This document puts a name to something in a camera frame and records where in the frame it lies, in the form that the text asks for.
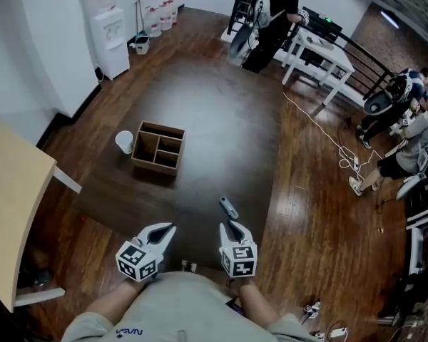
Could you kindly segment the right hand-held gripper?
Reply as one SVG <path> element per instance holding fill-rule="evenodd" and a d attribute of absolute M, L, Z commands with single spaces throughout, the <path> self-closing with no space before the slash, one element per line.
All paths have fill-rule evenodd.
<path fill-rule="evenodd" d="M 258 251 L 250 230 L 236 221 L 229 221 L 229 228 L 233 239 L 229 237 L 225 225 L 220 223 L 222 267 L 230 278 L 254 277 Z"/>

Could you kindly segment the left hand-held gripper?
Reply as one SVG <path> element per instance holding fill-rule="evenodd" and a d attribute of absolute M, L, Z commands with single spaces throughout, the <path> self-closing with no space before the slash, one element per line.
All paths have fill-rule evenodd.
<path fill-rule="evenodd" d="M 149 225 L 133 238 L 133 243 L 125 241 L 116 253 L 118 270 L 128 278 L 142 282 L 158 273 L 158 265 L 163 261 L 177 227 L 170 222 Z M 151 248 L 143 244 L 154 244 Z"/>

